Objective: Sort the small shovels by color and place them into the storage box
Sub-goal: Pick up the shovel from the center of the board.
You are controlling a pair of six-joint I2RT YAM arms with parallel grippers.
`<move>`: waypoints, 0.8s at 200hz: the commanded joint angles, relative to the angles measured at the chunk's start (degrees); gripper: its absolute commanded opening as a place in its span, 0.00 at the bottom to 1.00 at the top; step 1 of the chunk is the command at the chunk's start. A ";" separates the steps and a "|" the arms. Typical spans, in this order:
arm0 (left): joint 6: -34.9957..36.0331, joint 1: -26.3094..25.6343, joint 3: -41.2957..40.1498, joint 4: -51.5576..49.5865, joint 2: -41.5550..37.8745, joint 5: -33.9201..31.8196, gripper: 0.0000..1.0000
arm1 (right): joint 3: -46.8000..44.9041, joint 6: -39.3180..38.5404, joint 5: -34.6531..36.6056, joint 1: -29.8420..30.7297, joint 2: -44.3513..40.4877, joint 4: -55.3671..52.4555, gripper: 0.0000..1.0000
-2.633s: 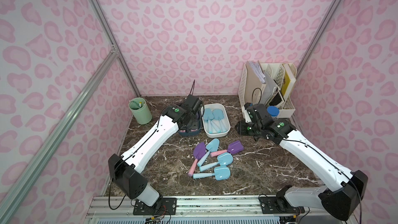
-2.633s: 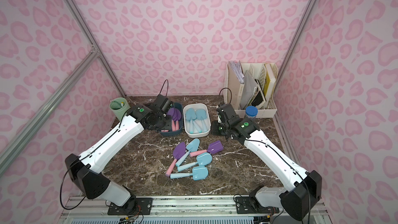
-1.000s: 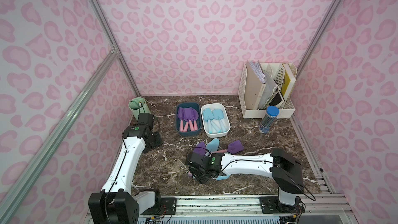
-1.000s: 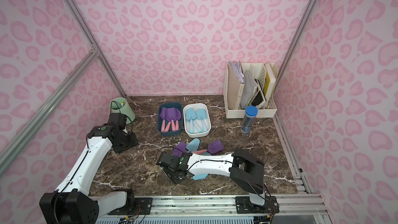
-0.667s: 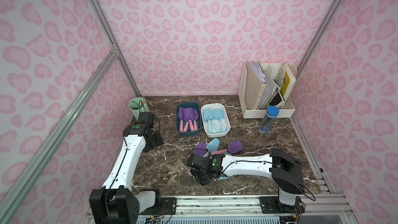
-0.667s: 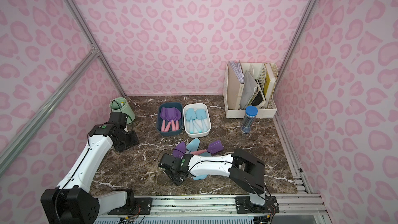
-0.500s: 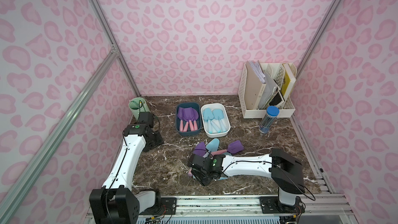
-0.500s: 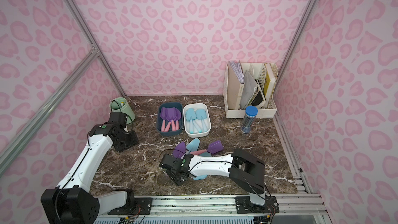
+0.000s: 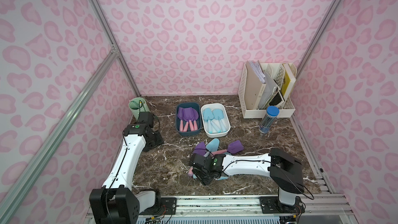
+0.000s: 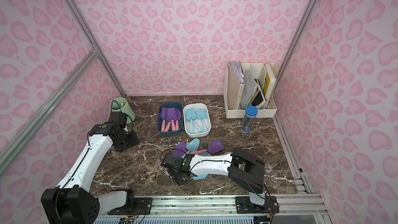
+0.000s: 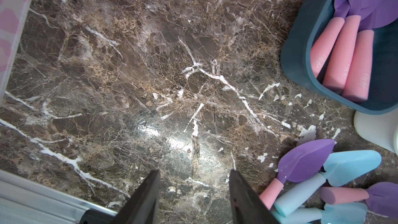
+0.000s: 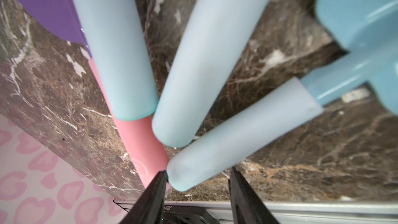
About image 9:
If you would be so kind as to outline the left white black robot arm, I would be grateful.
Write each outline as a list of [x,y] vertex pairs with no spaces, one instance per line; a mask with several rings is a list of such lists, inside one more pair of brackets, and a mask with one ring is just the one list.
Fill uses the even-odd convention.
[[141,153],[164,144],[160,130],[153,129],[156,119],[151,112],[141,112],[137,123],[123,130],[122,147],[114,167],[102,187],[93,189],[89,197],[97,224],[135,224],[140,213],[161,209],[160,194],[155,190],[132,192]]

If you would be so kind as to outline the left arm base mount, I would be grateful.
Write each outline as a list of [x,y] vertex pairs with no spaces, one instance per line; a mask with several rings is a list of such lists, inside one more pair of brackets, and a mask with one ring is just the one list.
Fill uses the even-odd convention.
[[159,191],[144,190],[135,197],[140,203],[140,215],[174,215],[176,213],[177,198],[161,197]]

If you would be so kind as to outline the purple square shovel pink handle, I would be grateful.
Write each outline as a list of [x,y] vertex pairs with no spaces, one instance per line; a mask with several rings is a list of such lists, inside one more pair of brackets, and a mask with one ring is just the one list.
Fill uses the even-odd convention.
[[180,107],[178,109],[177,117],[180,119],[180,124],[179,124],[179,132],[186,132],[186,121],[184,118],[184,108]]

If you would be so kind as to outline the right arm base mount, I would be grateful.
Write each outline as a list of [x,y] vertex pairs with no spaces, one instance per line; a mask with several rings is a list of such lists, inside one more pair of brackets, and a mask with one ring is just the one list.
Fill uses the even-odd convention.
[[288,194],[288,199],[292,200],[292,205],[280,201],[279,196],[260,197],[260,206],[263,214],[302,214],[305,213],[304,203],[296,194]]

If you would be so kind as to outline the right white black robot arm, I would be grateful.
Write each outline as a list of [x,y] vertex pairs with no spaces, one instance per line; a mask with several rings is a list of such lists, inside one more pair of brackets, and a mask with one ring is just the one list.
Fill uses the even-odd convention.
[[296,197],[304,194],[302,162],[279,148],[256,156],[193,153],[189,166],[205,186],[214,180],[234,175],[259,175],[271,178],[279,187],[278,201],[294,206]]

